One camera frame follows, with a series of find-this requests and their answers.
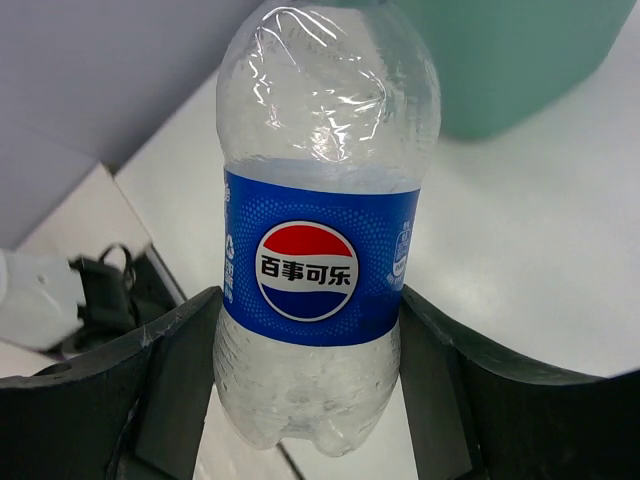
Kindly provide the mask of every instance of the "teal object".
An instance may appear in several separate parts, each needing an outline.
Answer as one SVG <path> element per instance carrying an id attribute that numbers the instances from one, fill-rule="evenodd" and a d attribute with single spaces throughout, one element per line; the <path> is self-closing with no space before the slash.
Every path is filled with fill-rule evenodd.
<path id="1" fill-rule="evenodd" d="M 636 0 L 395 0 L 433 56 L 442 131 L 495 135 L 606 58 Z"/>

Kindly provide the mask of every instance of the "red white and blue circle logo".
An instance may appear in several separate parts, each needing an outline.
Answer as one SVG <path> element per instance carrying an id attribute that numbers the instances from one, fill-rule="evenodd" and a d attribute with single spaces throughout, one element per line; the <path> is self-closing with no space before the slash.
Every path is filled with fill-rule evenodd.
<path id="1" fill-rule="evenodd" d="M 358 257 L 351 243 L 326 225 L 285 222 L 260 240 L 256 278 L 280 315 L 317 322 L 349 302 L 358 282 Z"/>

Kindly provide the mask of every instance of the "plastic bottle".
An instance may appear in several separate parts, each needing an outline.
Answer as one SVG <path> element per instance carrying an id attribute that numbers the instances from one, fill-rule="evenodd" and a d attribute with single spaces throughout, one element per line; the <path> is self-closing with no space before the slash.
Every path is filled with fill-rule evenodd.
<path id="1" fill-rule="evenodd" d="M 440 93 L 383 1 L 267 2 L 220 67 L 224 308 L 217 390 L 256 448 L 354 450 L 398 376 L 411 229 Z"/>

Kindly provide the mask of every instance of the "blue label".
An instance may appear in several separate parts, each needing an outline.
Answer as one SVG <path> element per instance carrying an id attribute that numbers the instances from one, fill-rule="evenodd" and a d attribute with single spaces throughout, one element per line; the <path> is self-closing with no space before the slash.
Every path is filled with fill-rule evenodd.
<path id="1" fill-rule="evenodd" d="M 237 322 L 310 346 L 393 328 L 418 190 L 351 195 L 225 178 L 224 305 Z"/>

